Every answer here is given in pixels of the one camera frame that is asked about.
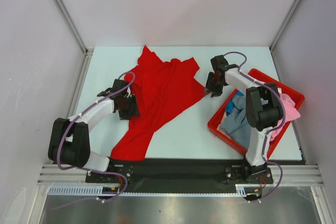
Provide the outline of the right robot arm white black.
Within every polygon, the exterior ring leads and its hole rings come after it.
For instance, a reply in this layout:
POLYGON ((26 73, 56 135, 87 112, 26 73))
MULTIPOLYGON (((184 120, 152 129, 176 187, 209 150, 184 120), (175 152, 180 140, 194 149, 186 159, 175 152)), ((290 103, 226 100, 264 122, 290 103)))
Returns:
POLYGON ((267 151, 271 133, 285 122, 286 113, 275 83, 264 83, 241 71, 241 65, 229 64, 224 55, 211 59, 213 71, 208 74, 205 93, 218 97, 224 86, 232 86, 244 94, 246 119, 251 126, 249 148, 243 159, 242 175, 254 183, 267 169, 267 151))

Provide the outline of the red t-shirt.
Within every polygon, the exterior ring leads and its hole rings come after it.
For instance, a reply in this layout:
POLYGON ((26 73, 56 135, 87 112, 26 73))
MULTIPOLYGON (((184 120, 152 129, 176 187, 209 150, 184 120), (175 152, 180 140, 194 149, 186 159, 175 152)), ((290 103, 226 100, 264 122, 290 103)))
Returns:
POLYGON ((199 68, 194 58, 162 61, 143 47, 138 64, 124 77, 133 82, 140 115, 129 121, 128 131, 111 151, 112 159, 145 159, 154 133, 204 97, 204 86, 194 78, 199 68))

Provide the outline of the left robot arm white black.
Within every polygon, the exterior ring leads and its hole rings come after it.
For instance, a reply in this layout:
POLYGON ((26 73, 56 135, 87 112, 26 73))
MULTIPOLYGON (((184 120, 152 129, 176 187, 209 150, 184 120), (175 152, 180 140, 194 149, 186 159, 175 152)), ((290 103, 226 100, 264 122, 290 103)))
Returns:
POLYGON ((48 148, 48 158, 62 166, 98 171, 105 182, 115 178, 116 169, 110 158, 90 148, 90 131, 106 116, 118 112, 120 120, 139 116, 137 99, 131 93, 131 83, 116 79, 113 86, 100 92, 96 101, 78 115, 54 121, 48 148))

